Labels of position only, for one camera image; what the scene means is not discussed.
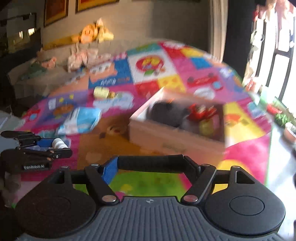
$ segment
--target cardboard box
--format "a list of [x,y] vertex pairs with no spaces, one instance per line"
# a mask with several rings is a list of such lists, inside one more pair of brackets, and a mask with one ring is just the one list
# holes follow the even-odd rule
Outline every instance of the cardboard box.
[[[219,115],[218,138],[216,140],[194,134],[179,128],[174,128],[146,119],[149,108],[157,101],[169,101],[190,106],[204,104],[206,107],[215,105]],[[130,118],[130,142],[143,148],[156,150],[163,154],[183,154],[189,156],[198,164],[217,166],[223,159],[225,151],[223,106],[219,103],[205,100],[188,93],[177,93],[166,88],[159,90]]]

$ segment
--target black handle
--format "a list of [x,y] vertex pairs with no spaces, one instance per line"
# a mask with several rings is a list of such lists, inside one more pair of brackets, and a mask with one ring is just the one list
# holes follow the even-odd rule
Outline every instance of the black handle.
[[186,162],[183,155],[171,156],[119,156],[117,167],[138,172],[183,173]]

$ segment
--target red square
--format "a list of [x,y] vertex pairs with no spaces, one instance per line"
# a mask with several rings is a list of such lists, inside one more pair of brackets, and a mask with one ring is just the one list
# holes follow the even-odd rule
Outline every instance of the red square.
[[137,89],[138,94],[146,99],[149,99],[160,89],[157,80],[143,82],[135,85],[135,87]]
[[161,47],[167,52],[167,54],[172,58],[186,58],[184,54],[180,51],[182,47],[174,45],[166,45],[166,42],[160,43]]

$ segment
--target potted plant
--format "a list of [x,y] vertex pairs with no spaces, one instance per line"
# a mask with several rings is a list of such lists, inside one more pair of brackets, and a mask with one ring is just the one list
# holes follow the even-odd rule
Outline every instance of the potted plant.
[[284,137],[291,143],[296,143],[296,126],[288,122],[285,125]]
[[282,127],[285,128],[286,123],[290,122],[289,117],[285,113],[276,114],[274,117],[274,122]]

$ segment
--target framed picture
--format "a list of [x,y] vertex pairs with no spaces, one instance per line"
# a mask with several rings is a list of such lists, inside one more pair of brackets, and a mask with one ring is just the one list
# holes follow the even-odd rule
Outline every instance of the framed picture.
[[119,0],[76,0],[76,13],[93,7],[116,2],[119,2]]
[[68,16],[69,0],[45,0],[44,27]]

